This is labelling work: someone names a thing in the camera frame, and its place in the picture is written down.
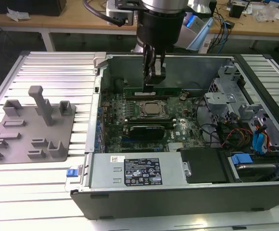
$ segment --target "cpu socket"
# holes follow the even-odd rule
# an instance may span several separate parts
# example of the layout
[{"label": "cpu socket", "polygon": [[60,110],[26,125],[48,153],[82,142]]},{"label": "cpu socket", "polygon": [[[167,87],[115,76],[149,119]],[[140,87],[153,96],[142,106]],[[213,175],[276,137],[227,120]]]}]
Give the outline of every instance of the cpu socket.
[{"label": "cpu socket", "polygon": [[168,117],[162,101],[142,101],[139,102],[139,107],[141,117]]}]

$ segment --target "metal case panel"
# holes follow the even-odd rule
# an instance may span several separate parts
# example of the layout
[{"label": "metal case panel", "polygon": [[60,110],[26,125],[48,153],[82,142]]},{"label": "metal case panel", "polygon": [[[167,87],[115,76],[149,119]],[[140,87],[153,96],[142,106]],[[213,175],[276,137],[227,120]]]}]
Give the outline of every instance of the metal case panel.
[{"label": "metal case panel", "polygon": [[72,192],[88,219],[262,211],[279,205],[279,185],[132,192]]}]

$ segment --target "warning label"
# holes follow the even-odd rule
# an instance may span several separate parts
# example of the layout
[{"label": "warning label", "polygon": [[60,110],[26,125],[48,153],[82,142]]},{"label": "warning label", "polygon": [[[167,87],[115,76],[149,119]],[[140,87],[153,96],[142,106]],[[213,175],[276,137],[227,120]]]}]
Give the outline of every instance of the warning label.
[{"label": "warning label", "polygon": [[159,158],[125,159],[125,185],[160,185],[162,175]]}]

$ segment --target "white paper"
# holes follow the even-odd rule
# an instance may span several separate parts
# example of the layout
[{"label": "white paper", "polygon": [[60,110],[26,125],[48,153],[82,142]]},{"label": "white paper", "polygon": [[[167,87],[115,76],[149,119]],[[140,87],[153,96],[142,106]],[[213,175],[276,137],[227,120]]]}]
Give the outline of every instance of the white paper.
[{"label": "white paper", "polygon": [[9,18],[15,20],[16,22],[18,22],[20,19],[22,19],[22,20],[29,20],[30,19],[29,13],[13,11],[13,10],[10,10],[9,8],[7,8],[7,9],[8,9],[7,16]]}]

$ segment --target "blue tab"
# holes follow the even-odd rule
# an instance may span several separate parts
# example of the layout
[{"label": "blue tab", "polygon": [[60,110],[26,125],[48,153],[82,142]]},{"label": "blue tab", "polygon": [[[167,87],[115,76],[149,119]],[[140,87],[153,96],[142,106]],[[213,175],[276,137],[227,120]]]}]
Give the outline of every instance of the blue tab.
[{"label": "blue tab", "polygon": [[254,132],[254,135],[253,135],[253,149],[256,151],[256,144],[257,144],[257,140],[258,140],[258,133],[257,131]]},{"label": "blue tab", "polygon": [[260,155],[265,154],[263,152],[264,142],[265,142],[265,136],[264,136],[264,134],[260,133],[258,136],[258,139],[257,139],[257,144],[256,144],[256,151],[258,151]]},{"label": "blue tab", "polygon": [[253,160],[251,159],[250,154],[247,154],[247,153],[234,154],[231,157],[231,160],[234,163],[234,165],[253,163]]},{"label": "blue tab", "polygon": [[67,177],[78,177],[78,169],[68,169]]}]

